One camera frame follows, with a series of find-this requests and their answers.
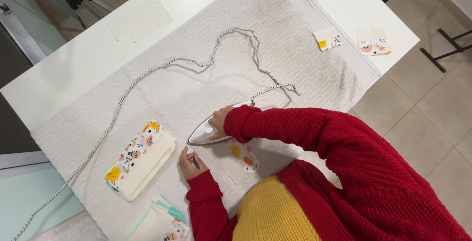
white table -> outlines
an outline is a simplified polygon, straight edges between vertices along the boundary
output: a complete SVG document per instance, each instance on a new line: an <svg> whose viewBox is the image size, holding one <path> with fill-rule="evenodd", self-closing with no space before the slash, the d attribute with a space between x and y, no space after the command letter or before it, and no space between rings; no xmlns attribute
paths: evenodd
<svg viewBox="0 0 472 241"><path fill-rule="evenodd" d="M129 0L0 90L28 129L40 126L214 0L161 0L174 19L171 24L138 43L131 38L116 41L107 23L145 1ZM386 27L392 53L372 58L382 74L419 41L381 0L318 2L355 41L355 29Z"/></svg>

iron cord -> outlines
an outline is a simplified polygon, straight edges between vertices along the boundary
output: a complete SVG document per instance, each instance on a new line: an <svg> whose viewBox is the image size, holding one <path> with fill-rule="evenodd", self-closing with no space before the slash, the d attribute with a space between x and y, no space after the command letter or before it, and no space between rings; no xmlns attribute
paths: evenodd
<svg viewBox="0 0 472 241"><path fill-rule="evenodd" d="M21 228L20 232L18 234L16 234L16 236L12 239L12 241L16 241L18 238L20 238L20 236L23 234L23 232L25 232L25 230L27 229L27 227L30 225L32 219L34 218L34 216L36 216L36 214L38 214L39 211L41 211L44 207L46 207L46 205L48 205L51 201L53 201L61 192L62 190L64 190L66 188L66 186L72 181L72 179L82 170L82 168L87 164L87 162L90 160L90 158L93 156L93 154L96 152L97 148L100 146L100 144L103 142L103 140L105 139L105 137L108 135L108 133L110 132L110 130L113 128L113 125L115 124L115 121L118 117L118 113L120 111L120 108L121 108L121 104L123 104L123 101L125 100L126 96L128 95L129 92L131 92L131 90L133 89L133 87L144 77L146 77L147 75L151 74L152 72L154 72L155 70L157 69L165 69L167 68L170 64L174 63L175 61L179 61L179 60L183 60L183 61L188 61L188 62L193 62L195 64L197 64L199 67L208 67L208 66L211 66L213 63L215 63L215 55L216 55L216 51L218 49L218 46L220 45L221 43L221 38L224 37L225 35L227 35L228 33L232 33L233 31L235 30L240 30L240 31L244 31L244 32L251 32L252 36L254 37L254 39L257 41L257 46L256 46L256 50L255 50L255 55L256 55L256 64L257 64L257 69L265 74L267 74L277 85L276 86L273 86L273 87L270 87L264 91L261 91L259 93L256 93L255 95L253 95L251 97L251 102L252 102L252 105L255 105L255 102L254 102L254 98L256 98L257 96L263 94L263 93L267 93L268 91L271 91L273 89L276 89L276 88L279 88L279 87L284 87L287 91L290 91L290 92L295 92L298 96L301 95L300 92L297 91L296 87L295 87L295 84L281 84L275 77L274 75L272 75L269 71L265 70L265 69L262 69L261 68L261 65L260 65L260 60L259 60L259 46L261 44L261 42L259 41L259 39L257 39L256 35L254 34L254 31L252 31L251 29L245 29L245 28L240 28L240 27L234 27L234 28L230 28L228 30L226 30L224 33L222 33L220 36L218 36L218 40L216 42L216 45L215 45L215 48L213 49L213 54L211 55L211 61L209 63L206 63L206 64L200 64L198 63L198 61L196 60L192 60L192 59L187 59L187 58L175 58L175 59L172 59L172 60L169 60L166 64L164 65L160 65L160 66L156 66L152 69L150 69L149 71L147 71L146 73L144 73L143 75L139 76L139 78L137 78L132 84L131 86L126 90L126 92L123 94L123 96L121 97L119 103L118 103L118 106L115 110L115 113L113 115L113 119L111 120L111 123L109 125L109 127L105 130L105 133L103 134L103 136L100 138L100 140L97 142L97 144L93 147L92 151L88 154L87 158L85 159L85 161L72 173L72 175L69 177L69 179L67 179L66 183L61 187L61 189L59 189L59 191L54 194L54 196L52 196L48 201L46 201L43 205L41 205L38 209L36 209L33 214L28 218L26 224Z"/></svg>

red sweater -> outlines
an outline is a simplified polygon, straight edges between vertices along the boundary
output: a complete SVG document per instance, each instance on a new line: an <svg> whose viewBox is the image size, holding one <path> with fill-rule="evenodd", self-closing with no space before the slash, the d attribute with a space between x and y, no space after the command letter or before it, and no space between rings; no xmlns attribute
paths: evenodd
<svg viewBox="0 0 472 241"><path fill-rule="evenodd" d="M261 111L245 105L226 116L224 129L239 142L281 140L326 159L342 190L305 161L295 160L277 174L323 241L472 241L429 183L355 117L318 108ZM195 240L231 240L237 220L228 220L210 172L188 183Z"/></svg>

iron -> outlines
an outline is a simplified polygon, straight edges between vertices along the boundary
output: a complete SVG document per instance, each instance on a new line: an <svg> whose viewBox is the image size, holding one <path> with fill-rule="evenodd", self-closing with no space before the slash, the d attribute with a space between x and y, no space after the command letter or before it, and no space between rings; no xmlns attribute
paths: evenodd
<svg viewBox="0 0 472 241"><path fill-rule="evenodd" d="M250 105L254 106L254 102L249 100L245 102L240 102L237 104L234 104L232 106L234 107L240 107L242 105ZM209 140L209 137L212 136L217 132L216 128L214 128L212 125L208 123L208 120L210 120L213 117L213 115L207 117L205 121L203 121L201 124L198 125L198 127L192 132L192 135L187 140L187 143L190 145L210 145L210 144L216 144L220 142L225 142L227 140L232 139L233 137L221 137L216 140Z"/></svg>

yellow sweater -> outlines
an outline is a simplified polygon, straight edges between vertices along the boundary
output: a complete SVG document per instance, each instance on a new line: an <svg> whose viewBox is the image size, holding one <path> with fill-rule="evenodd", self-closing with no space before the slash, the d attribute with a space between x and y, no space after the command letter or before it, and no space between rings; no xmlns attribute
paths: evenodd
<svg viewBox="0 0 472 241"><path fill-rule="evenodd" d="M237 213L234 241L321 241L295 197L276 176L258 183Z"/></svg>

